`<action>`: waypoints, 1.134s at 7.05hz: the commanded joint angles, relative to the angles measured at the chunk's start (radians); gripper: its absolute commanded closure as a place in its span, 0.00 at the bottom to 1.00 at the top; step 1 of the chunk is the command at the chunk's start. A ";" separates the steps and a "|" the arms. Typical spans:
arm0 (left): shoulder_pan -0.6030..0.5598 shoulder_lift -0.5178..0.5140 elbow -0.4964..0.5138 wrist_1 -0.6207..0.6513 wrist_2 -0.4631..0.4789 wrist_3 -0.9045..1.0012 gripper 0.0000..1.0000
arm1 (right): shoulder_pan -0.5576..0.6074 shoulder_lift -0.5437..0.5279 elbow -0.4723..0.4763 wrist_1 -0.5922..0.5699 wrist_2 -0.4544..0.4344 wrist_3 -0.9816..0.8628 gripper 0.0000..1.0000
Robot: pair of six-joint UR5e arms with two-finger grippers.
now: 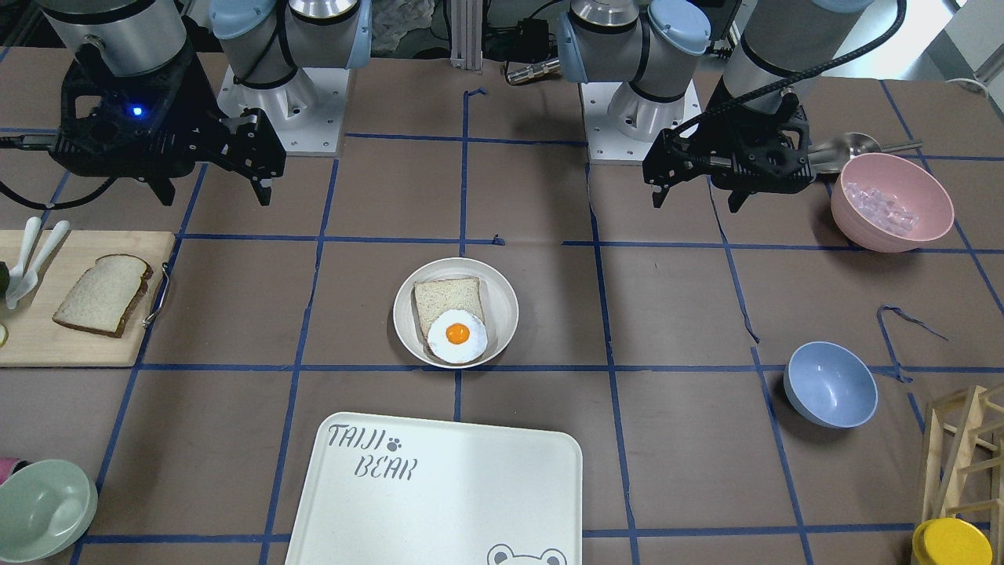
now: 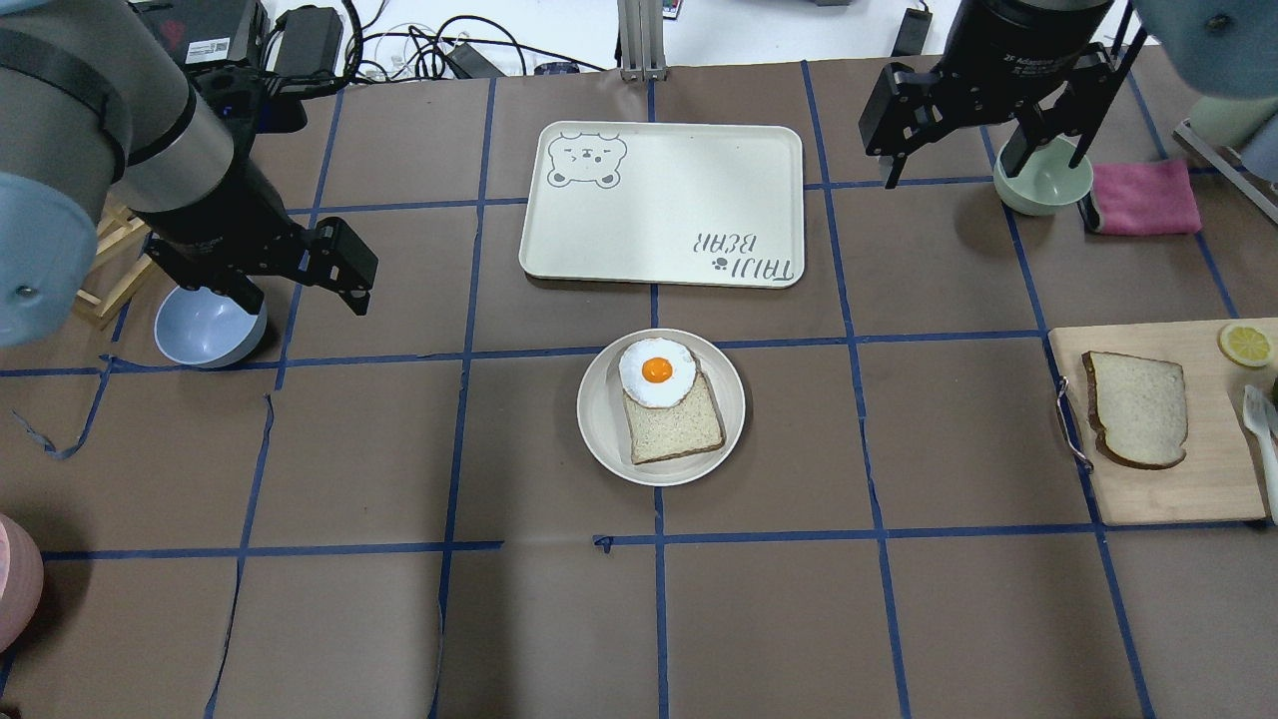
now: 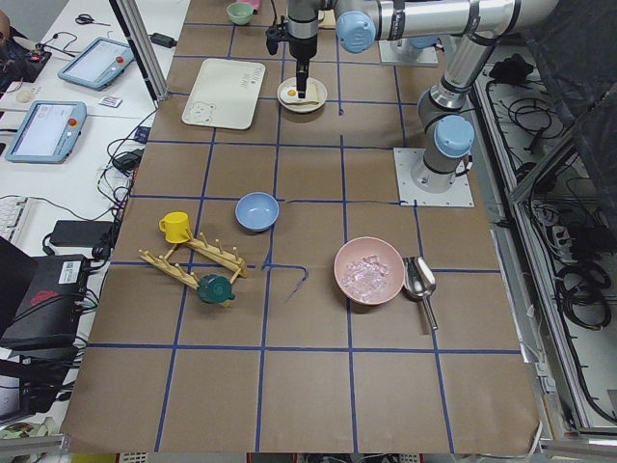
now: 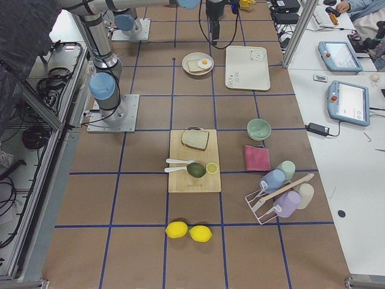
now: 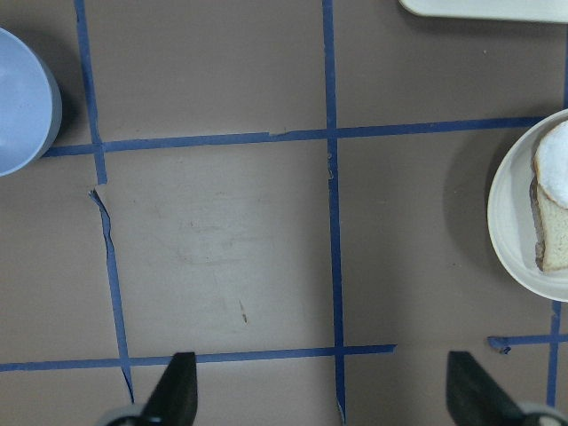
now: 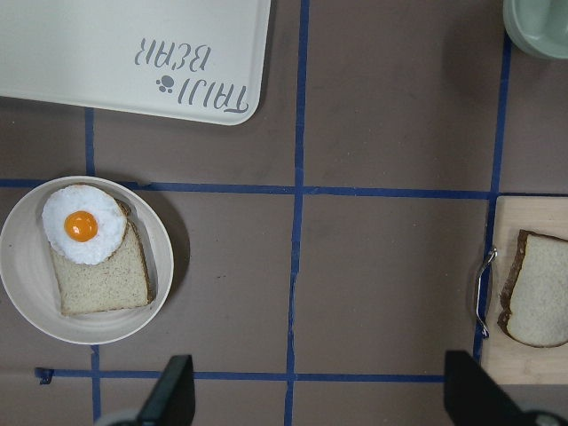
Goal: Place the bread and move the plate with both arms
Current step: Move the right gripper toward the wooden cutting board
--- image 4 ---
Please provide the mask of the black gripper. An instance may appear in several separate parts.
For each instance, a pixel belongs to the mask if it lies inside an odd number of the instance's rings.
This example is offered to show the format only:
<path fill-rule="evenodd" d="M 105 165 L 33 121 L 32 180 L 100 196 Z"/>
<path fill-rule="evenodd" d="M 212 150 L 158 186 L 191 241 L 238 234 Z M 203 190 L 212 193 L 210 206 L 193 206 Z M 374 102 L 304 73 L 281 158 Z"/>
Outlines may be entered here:
<path fill-rule="evenodd" d="M 219 18 L 224 13 L 224 1 L 207 0 L 205 3 L 206 16 L 209 19 L 209 27 L 211 29 L 212 39 L 219 39 Z"/>

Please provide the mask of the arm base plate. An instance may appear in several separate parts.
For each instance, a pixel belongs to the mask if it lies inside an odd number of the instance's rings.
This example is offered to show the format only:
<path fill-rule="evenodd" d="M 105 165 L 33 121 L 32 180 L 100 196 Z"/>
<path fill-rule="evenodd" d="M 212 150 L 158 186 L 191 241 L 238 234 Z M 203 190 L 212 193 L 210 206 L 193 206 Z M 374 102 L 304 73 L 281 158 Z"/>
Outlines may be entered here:
<path fill-rule="evenodd" d="M 121 103 L 112 116 L 107 118 L 106 111 L 100 111 L 99 105 L 94 101 L 90 120 L 87 121 L 88 133 L 134 133 L 139 107 L 139 95 L 121 95 Z"/>
<path fill-rule="evenodd" d="M 129 20 L 127 23 L 117 23 L 112 32 L 113 42 L 146 42 L 149 39 L 150 19 Z"/>

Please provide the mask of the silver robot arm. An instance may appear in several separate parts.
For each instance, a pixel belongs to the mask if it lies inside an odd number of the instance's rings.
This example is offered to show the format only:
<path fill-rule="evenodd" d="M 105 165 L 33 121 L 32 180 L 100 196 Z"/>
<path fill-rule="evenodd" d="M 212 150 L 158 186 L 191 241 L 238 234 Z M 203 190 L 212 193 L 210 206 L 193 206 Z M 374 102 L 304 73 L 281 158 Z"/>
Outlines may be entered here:
<path fill-rule="evenodd" d="M 142 31 L 142 24 L 138 19 L 136 8 L 127 8 L 114 11 L 114 23 L 116 27 L 126 35 L 138 34 Z"/>
<path fill-rule="evenodd" d="M 114 23 L 124 32 L 140 29 L 135 19 L 138 7 L 175 5 L 186 10 L 205 5 L 209 19 L 209 30 L 214 40 L 220 33 L 219 19 L 229 1 L 60 1 L 59 6 L 72 13 L 78 19 L 78 27 L 82 31 L 85 42 L 93 57 L 96 73 L 88 83 L 91 94 L 99 106 L 97 120 L 85 125 L 100 131 L 133 131 L 137 109 L 131 108 L 127 101 L 138 99 L 137 96 L 124 96 L 120 92 L 120 75 L 122 62 L 112 50 L 103 19 L 103 11 L 111 11 Z"/>

